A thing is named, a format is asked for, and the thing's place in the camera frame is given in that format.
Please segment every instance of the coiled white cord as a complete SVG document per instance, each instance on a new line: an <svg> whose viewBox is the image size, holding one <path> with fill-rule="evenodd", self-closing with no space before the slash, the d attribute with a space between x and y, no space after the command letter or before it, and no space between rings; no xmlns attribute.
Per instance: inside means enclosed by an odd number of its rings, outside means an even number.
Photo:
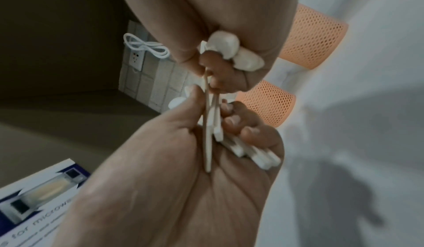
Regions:
<svg viewBox="0 0 424 247"><path fill-rule="evenodd" d="M165 59L170 56L169 49L163 44L158 42L145 42L130 33L124 34L124 43L127 47L134 51L147 50L159 59Z"/></svg>

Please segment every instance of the human hand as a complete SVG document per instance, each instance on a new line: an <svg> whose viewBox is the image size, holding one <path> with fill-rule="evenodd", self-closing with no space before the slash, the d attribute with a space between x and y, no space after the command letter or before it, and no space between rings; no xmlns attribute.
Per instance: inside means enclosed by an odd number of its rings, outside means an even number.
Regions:
<svg viewBox="0 0 424 247"><path fill-rule="evenodd" d="M216 30L235 34L241 46L255 52L265 66L255 72L220 62L211 69L215 93L247 91L271 69L289 34L298 0L126 0L147 30L170 49L174 59L201 76L197 47ZM203 61L220 59L205 53Z"/></svg>
<svg viewBox="0 0 424 247"><path fill-rule="evenodd" d="M280 167L263 171L214 142L205 173L197 126L204 106L195 86L135 132L84 184L53 246L253 246ZM254 112L241 103L221 111L227 132L283 158L278 132Z"/></svg>

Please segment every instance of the power outlet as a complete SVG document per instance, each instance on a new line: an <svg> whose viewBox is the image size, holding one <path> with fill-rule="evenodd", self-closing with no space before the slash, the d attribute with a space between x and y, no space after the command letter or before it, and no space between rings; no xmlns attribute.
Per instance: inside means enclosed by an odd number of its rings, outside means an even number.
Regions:
<svg viewBox="0 0 424 247"><path fill-rule="evenodd" d="M131 54L129 55L129 62L128 64L135 68L138 71L141 71L141 68L143 67L143 59L144 59L145 51L131 51Z"/></svg>

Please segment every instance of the dark wall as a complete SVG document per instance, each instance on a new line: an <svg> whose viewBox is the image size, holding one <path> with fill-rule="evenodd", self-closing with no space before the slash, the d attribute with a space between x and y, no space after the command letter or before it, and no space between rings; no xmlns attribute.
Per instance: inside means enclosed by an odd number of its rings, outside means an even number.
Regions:
<svg viewBox="0 0 424 247"><path fill-rule="evenodd" d="M123 0L0 0L0 99L115 89Z"/></svg>
<svg viewBox="0 0 424 247"><path fill-rule="evenodd" d="M0 102L0 187L65 159L88 171L159 115L118 91Z"/></svg>

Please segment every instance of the orange basket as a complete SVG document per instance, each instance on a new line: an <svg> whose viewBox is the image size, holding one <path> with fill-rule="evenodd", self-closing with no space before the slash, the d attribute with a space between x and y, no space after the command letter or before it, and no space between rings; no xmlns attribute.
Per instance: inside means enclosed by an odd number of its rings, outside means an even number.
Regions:
<svg viewBox="0 0 424 247"><path fill-rule="evenodd" d="M347 23L299 4L279 57L314 69L337 48L347 30Z"/></svg>
<svg viewBox="0 0 424 247"><path fill-rule="evenodd" d="M262 80L250 91L239 92L235 100L256 112L266 124L278 127L293 110L296 97Z"/></svg>

